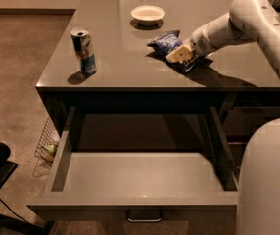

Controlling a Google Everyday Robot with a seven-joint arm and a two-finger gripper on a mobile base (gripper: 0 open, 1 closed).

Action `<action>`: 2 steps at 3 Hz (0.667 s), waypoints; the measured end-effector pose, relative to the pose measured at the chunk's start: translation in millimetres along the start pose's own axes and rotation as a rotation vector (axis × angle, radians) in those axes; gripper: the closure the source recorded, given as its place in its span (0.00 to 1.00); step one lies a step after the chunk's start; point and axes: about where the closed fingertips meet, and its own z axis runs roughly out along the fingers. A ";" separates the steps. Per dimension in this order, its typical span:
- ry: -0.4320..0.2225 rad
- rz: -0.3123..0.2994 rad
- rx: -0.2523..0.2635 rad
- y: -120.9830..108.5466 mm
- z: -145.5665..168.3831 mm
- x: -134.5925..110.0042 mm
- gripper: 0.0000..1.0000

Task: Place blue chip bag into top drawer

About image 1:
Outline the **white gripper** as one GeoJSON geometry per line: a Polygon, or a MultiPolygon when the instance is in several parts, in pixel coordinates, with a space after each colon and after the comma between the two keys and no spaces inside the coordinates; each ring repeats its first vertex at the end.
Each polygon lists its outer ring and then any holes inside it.
{"type": "Polygon", "coordinates": [[[183,43],[187,45],[180,45],[166,56],[168,62],[178,63],[191,60],[193,52],[197,56],[204,57],[217,51],[210,42],[209,27],[207,25],[197,28],[183,43]]]}

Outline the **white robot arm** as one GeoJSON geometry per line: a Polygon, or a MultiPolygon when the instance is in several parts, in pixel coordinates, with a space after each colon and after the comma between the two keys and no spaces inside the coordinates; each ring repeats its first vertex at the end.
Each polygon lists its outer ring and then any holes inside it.
{"type": "MultiPolygon", "coordinates": [[[[229,12],[171,51],[171,63],[194,61],[229,45],[255,41],[280,79],[280,21],[268,0],[233,0],[229,12]]],[[[280,118],[251,137],[241,163],[237,235],[280,235],[280,118]]]]}

